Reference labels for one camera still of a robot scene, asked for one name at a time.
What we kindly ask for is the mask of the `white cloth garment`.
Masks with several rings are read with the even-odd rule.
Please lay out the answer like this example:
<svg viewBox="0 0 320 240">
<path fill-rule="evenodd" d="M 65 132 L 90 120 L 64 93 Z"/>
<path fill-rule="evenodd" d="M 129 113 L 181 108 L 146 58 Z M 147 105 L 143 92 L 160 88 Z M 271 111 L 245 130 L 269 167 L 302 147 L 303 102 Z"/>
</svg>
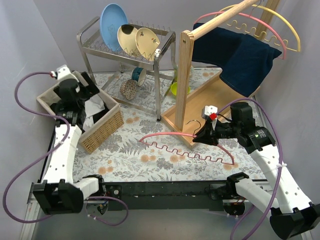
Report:
<svg viewBox="0 0 320 240">
<path fill-rule="evenodd" d="M 105 110 L 103 100 L 98 94 L 92 96 L 85 102 L 85 120 L 83 123 L 83 130 L 87 131 L 94 125 L 94 116 Z"/>
</svg>

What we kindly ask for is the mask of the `dark blue denim skirt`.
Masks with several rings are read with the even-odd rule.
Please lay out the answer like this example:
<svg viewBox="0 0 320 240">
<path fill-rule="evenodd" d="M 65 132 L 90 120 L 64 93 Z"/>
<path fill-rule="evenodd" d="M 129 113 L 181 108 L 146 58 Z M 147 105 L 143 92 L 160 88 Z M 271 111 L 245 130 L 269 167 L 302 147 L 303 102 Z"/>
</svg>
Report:
<svg viewBox="0 0 320 240">
<path fill-rule="evenodd" d="M 192 61 L 221 68 L 220 79 L 240 95 L 249 97 L 281 54 L 249 34 L 216 27 L 194 41 Z"/>
</svg>

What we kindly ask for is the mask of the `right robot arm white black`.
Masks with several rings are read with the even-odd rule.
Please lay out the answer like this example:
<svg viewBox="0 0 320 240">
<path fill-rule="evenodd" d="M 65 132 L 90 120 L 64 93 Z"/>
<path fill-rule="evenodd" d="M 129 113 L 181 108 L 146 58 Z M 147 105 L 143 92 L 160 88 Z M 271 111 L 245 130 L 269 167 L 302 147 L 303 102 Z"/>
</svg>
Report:
<svg viewBox="0 0 320 240">
<path fill-rule="evenodd" d="M 227 178 L 226 192 L 230 198 L 243 197 L 262 212 L 261 219 L 244 238 L 248 239 L 268 218 L 276 235 L 288 240 L 319 224 L 320 206 L 298 186 L 283 161 L 279 140 L 267 128 L 256 125 L 253 109 L 247 101 L 247 98 L 241 98 L 231 102 L 231 118 L 224 123 L 218 120 L 217 107 L 206 105 L 202 109 L 205 123 L 193 142 L 217 146 L 220 139 L 237 139 L 272 187 L 272 193 L 267 193 L 243 172 Z"/>
</svg>

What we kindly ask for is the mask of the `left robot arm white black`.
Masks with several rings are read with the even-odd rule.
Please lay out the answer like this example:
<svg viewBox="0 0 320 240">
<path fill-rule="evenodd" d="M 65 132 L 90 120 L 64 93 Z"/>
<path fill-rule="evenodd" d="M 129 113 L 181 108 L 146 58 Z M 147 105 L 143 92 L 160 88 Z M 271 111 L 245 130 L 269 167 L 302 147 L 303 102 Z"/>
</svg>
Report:
<svg viewBox="0 0 320 240">
<path fill-rule="evenodd" d="M 101 200 L 107 190 L 99 174 L 87 175 L 78 182 L 73 180 L 76 148 L 83 133 L 86 118 L 85 102 L 99 93 L 87 72 L 67 77 L 53 89 L 60 98 L 50 108 L 55 120 L 56 148 L 43 181 L 33 188 L 33 195 L 46 215 L 80 213 L 84 200 L 92 196 Z"/>
</svg>

